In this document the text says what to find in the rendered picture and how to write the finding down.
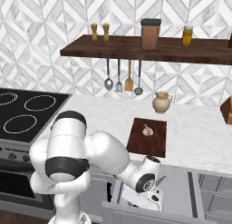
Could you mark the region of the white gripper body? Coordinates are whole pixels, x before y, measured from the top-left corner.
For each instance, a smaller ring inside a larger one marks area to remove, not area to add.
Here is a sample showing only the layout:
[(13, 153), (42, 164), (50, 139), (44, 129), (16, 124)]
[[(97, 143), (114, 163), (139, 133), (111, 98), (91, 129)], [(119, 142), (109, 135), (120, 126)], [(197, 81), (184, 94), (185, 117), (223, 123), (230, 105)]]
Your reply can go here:
[(133, 191), (124, 191), (121, 197), (139, 208), (162, 211), (160, 198), (152, 192), (137, 194)]

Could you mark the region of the dark wooden cutting board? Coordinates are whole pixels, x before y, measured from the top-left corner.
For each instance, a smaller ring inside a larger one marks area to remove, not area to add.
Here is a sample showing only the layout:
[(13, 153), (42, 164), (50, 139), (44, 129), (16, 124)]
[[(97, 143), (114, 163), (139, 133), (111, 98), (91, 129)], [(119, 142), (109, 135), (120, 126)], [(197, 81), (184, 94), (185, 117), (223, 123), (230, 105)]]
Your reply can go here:
[[(145, 136), (142, 131), (147, 124), (152, 130), (152, 136)], [(166, 156), (167, 123), (164, 121), (135, 118), (130, 130), (127, 150), (132, 153)]]

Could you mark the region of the garlic bulb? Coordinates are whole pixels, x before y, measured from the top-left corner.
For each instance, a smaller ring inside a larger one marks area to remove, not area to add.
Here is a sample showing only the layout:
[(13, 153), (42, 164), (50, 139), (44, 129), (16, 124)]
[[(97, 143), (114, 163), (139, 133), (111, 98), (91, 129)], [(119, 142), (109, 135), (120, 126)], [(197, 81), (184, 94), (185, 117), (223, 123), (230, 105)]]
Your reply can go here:
[(152, 136), (153, 135), (153, 130), (147, 124), (145, 124), (142, 133), (145, 136)]

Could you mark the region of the grey open drawer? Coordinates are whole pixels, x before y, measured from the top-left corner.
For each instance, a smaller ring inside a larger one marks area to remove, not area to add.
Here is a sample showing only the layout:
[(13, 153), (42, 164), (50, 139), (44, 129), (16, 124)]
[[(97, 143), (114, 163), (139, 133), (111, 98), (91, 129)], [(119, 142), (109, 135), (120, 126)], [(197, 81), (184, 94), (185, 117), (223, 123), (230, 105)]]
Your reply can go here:
[(111, 202), (102, 203), (102, 224), (217, 224), (205, 220), (197, 176), (180, 167), (161, 165), (158, 187), (164, 192), (163, 209), (129, 206), (121, 198), (123, 183), (116, 180)]

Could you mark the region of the grey cupboard door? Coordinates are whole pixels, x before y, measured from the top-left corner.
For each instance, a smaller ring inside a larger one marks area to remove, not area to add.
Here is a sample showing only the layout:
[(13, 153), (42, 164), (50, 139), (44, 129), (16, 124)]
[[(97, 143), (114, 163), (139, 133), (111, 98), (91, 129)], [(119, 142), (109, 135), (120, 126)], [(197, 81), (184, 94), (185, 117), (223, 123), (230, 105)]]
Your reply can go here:
[(92, 172), (90, 187), (80, 195), (82, 210), (93, 222), (102, 222), (102, 202), (107, 201), (107, 182), (111, 183), (111, 195), (116, 179), (111, 175)]

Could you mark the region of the grey cupboard with shelves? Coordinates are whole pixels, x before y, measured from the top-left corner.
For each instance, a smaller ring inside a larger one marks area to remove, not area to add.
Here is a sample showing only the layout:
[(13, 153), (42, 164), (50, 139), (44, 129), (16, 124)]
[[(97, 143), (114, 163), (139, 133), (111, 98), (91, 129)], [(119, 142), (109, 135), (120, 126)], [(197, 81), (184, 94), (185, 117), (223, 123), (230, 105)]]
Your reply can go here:
[(198, 184), (205, 219), (232, 224), (232, 179), (199, 174)]

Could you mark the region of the beige ceramic jug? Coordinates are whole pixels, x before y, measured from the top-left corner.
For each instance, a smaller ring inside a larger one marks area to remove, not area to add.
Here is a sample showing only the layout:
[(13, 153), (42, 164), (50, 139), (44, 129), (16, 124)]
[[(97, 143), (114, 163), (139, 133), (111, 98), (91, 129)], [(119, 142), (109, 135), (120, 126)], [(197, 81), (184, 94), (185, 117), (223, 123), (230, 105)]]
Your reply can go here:
[(155, 92), (155, 98), (152, 102), (152, 107), (157, 113), (165, 113), (172, 101), (173, 96), (167, 92)]

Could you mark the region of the hanging metal skimmer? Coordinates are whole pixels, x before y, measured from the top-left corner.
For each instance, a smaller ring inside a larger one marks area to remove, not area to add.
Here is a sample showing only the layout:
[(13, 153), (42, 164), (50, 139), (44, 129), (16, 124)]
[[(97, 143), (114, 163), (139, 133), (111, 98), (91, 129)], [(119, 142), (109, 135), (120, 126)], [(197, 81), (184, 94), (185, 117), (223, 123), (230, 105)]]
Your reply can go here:
[[(141, 62), (139, 62), (139, 73), (141, 73)], [(136, 95), (141, 95), (143, 93), (142, 88), (140, 87), (140, 82), (138, 82), (138, 87), (134, 89)]]

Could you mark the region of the hanging wooden spatula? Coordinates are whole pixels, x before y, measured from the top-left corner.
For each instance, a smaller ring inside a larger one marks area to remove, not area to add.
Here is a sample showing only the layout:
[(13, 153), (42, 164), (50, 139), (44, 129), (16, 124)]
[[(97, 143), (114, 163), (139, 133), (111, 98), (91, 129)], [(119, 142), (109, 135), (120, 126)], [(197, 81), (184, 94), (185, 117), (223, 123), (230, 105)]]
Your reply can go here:
[(125, 80), (124, 91), (127, 92), (133, 91), (133, 80), (131, 79), (131, 60), (129, 60), (129, 72), (128, 72), (128, 78)]

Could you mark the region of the hanging metal spoon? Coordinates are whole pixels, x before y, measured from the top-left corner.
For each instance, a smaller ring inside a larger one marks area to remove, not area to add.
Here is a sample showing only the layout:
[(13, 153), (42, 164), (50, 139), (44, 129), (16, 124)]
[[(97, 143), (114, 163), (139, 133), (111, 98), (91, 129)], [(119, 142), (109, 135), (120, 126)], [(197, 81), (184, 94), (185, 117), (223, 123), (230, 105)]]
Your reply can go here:
[(107, 79), (104, 81), (105, 88), (110, 91), (113, 86), (113, 81), (110, 78), (110, 60), (107, 60)]

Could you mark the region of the steel oven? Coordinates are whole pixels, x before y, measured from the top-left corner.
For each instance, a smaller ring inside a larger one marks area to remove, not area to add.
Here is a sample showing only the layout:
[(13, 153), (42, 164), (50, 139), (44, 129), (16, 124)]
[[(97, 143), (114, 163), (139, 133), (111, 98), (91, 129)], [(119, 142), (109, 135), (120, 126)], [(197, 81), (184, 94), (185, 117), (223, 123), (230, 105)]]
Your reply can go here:
[[(0, 209), (35, 217), (51, 216), (51, 197), (32, 191), (30, 179), (34, 168), (31, 161), (23, 161), (33, 143), (0, 140)], [(9, 153), (14, 153), (16, 159), (9, 160)]]

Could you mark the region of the wooden knife block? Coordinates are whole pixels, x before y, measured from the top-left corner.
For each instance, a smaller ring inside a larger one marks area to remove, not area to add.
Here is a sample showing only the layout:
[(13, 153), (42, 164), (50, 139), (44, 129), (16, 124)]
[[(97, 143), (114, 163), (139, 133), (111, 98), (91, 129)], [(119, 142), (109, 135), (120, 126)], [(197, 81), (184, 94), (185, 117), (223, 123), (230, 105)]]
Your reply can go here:
[(220, 106), (220, 111), (226, 124), (232, 125), (232, 96), (229, 96)]

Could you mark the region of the black hob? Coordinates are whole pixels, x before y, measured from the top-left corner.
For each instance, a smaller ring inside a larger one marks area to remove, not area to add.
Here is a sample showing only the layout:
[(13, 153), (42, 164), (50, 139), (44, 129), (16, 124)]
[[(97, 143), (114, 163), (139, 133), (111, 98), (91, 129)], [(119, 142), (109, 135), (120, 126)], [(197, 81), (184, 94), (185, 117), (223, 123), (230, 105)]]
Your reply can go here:
[(0, 89), (0, 139), (31, 143), (69, 97), (68, 93)]

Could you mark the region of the brown canister with black lid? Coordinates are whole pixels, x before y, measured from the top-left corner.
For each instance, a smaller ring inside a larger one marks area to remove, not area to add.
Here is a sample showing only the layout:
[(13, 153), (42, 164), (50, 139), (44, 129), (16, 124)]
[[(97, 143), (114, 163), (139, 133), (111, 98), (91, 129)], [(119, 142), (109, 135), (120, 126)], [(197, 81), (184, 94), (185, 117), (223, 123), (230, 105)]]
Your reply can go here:
[(156, 50), (160, 34), (160, 19), (143, 18), (140, 20), (141, 38), (140, 46), (142, 50)]

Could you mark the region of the yellow bottle with white cap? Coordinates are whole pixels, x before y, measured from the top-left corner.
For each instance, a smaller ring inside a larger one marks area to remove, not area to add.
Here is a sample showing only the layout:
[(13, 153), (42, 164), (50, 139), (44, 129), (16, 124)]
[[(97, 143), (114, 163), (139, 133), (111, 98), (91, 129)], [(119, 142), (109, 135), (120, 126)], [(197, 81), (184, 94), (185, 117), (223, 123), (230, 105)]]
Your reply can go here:
[(185, 25), (181, 39), (182, 46), (190, 46), (192, 33), (193, 33), (193, 27), (191, 25)]

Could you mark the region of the wooden pepper shaker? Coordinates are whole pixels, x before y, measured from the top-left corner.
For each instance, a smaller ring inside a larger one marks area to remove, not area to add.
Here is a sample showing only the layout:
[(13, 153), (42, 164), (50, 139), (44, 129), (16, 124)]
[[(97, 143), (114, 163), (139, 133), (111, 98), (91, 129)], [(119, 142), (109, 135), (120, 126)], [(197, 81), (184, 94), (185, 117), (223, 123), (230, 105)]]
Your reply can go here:
[(103, 41), (109, 41), (109, 39), (110, 39), (110, 37), (109, 37), (109, 27), (110, 27), (109, 24), (103, 24), (102, 25), (103, 32), (104, 32)]

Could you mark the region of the wooden salt shaker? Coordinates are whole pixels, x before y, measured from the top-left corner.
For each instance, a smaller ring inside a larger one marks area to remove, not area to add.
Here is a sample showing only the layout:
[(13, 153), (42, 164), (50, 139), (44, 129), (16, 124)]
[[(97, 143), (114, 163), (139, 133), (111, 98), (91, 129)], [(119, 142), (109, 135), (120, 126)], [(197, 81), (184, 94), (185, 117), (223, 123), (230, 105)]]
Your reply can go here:
[(91, 24), (91, 29), (92, 29), (92, 40), (97, 41), (98, 40), (98, 35), (97, 35), (97, 24)]

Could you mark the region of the dark wooden wall shelf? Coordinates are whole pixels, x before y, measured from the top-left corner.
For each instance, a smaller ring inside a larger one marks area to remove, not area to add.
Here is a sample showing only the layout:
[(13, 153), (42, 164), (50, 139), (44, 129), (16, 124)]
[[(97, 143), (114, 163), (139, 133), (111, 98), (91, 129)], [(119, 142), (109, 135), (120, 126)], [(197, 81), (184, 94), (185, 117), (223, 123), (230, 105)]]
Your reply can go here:
[(228, 40), (197, 39), (190, 46), (182, 46), (180, 38), (160, 37), (154, 51), (140, 49), (138, 36), (111, 35), (104, 41), (100, 35), (97, 41), (90, 34), (84, 34), (65, 46), (61, 56), (127, 59), (176, 63), (204, 63), (232, 65), (232, 48)]

